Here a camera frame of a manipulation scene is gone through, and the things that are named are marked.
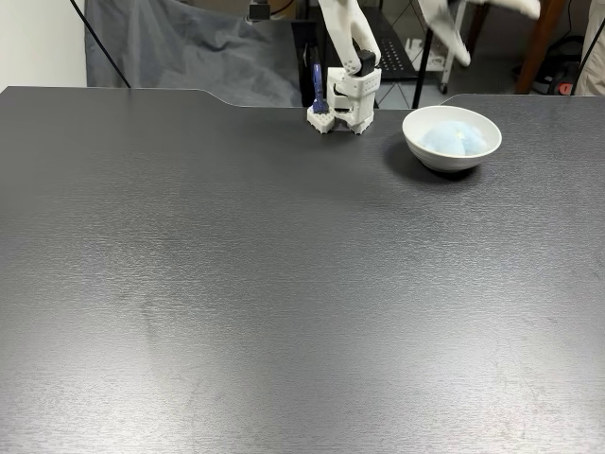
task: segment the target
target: cable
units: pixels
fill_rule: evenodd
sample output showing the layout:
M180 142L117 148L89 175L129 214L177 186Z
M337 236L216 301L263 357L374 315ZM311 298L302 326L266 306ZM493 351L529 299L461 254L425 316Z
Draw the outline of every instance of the cable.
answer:
M569 0L569 3L567 4L567 23L569 24L569 28L567 29L567 32L557 40L557 43L567 38L567 35L571 33L571 4L573 1L574 0Z
M84 17L84 14L82 14L82 11L79 10L78 5L76 5L76 2L74 0L69 0L69 1L71 2L72 6L74 7L74 9L76 10L76 12L78 13L79 18L82 20L82 22L84 23L84 25L86 25L86 28L88 28L88 31L90 31L91 35L93 35L93 38L95 38L96 43L98 44L98 46L101 48L101 50L105 54L105 57L107 57L107 60L109 60L110 63L112 64L113 69L115 70L115 72L120 76L120 78L122 78L122 80L124 81L124 83L126 84L126 86L130 88L129 82L126 80L126 78L122 74L122 71L120 71L120 68L117 67L117 65L115 64L115 62L112 59L112 56L105 49L105 46L103 45L103 43L96 36L95 31L93 30L93 28L91 27L91 25L88 23L88 21Z
M290 0L289 2L287 2L287 4L284 7L279 8L277 11L273 11L271 13L271 16L274 16L275 14L279 14L283 10L290 8L290 5L292 5L293 3L294 3L294 0Z
M588 47L588 50L586 51L586 55L584 56L584 59L582 60L581 65L579 66L578 74L576 75L576 80L574 80L574 85L571 88L571 96L573 96L576 93L576 88L578 87L579 76L580 76L580 74L582 74L582 69L584 69L584 65L586 64L588 57L590 57L590 53L593 50L593 47L595 47L596 40L598 40L598 37L601 34L601 31L603 30L604 26L605 26L605 19L603 19L603 22L601 22L600 27L596 31L595 38L593 38L593 41L590 43L590 47Z

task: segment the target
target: bowl rim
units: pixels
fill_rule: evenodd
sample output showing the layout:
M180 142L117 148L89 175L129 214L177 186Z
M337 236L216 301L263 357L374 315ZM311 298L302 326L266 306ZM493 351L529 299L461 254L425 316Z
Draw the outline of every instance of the bowl rim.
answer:
M408 137L406 135L406 121L412 115L416 114L419 111L425 110L425 109L454 109L454 110L459 110L459 111L471 112L471 113L473 113L475 115L481 116L485 120L487 120L488 123L491 123L495 127L495 130L498 132L498 143L494 147L488 149L487 151L485 151L483 153L472 154L472 155L469 155L469 156L466 156L466 155L464 155L464 156L456 156L456 155L452 155L452 154L437 153L436 151L432 151L432 150L430 150L430 149L428 149L426 147L423 147L422 145L418 144L415 140L412 140L410 137ZM441 158L452 158L452 159L482 158L483 156L487 156L488 154L492 154L494 151L496 151L497 149L500 148L500 145L502 145L502 132L500 131L500 128L498 128L496 126L496 124L491 121L491 119L489 119L485 115L482 115L481 113L477 113L475 111L471 111L470 109L464 109L463 107L438 105L438 106L426 106L426 107L422 107L420 109L416 109L415 111L412 111L411 113L409 113L408 115L406 115L406 118L404 118L404 121L402 122L401 129L402 129L402 132L404 133L404 137L406 138L406 140L408 140L409 142L411 142L414 145L414 147L418 147L419 149L421 149L422 151L424 151L426 153L433 154L435 156L440 156Z

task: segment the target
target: white bowl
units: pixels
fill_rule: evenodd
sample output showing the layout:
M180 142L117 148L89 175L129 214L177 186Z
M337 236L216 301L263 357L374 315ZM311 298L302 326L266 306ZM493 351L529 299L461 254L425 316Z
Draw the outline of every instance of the white bowl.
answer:
M462 121L478 128L483 134L487 149L481 154L454 156L436 153L420 145L424 135L442 121ZM500 147L502 134L494 123L477 112L452 106L430 106L409 114L404 119L404 136L409 149L422 163L439 172L460 172L474 167Z

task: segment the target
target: white robot part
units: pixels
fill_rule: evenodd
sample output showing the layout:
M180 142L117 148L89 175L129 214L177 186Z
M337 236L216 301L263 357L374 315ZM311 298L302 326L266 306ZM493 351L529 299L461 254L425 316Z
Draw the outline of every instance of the white robot part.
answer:
M371 51L376 64L380 62L380 49L357 0L320 0L320 6L325 27L347 74L357 74L361 69L353 41Z
M473 3L494 3L516 9L532 19L540 15L539 0L470 0ZM327 104L329 113L307 111L307 120L322 133L335 125L336 119L344 120L355 133L363 132L373 121L375 93L380 87L380 69L365 76L357 76L362 69L361 59L354 48L354 41L375 56L375 65L380 62L380 49L368 21L357 0L319 0L326 29L332 38L343 68L328 68ZM448 0L419 0L424 19L438 38L452 51L463 65L471 57L460 38L449 10Z
M329 113L307 110L307 120L319 132L332 129L336 119L344 121L355 134L361 134L374 120L374 99L382 71L374 69L363 77L350 76L344 68L328 68L327 102Z

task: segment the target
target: chair leg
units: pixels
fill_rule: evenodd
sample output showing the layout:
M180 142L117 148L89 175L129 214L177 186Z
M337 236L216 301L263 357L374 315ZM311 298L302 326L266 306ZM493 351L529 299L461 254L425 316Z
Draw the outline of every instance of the chair leg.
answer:
M517 80L514 93L516 95L526 95L531 89L531 84L540 69L540 65L545 59L546 50L552 31L559 22L565 0L546 0L542 3L540 19L536 22L527 49L526 59L521 68L521 75Z
M475 14L473 15L469 36L466 40L466 48L468 49L469 54L471 54L471 58L475 53L476 42L483 29L483 24L485 24L485 18L488 17L488 12L490 12L489 4L484 3L483 5L475 5Z

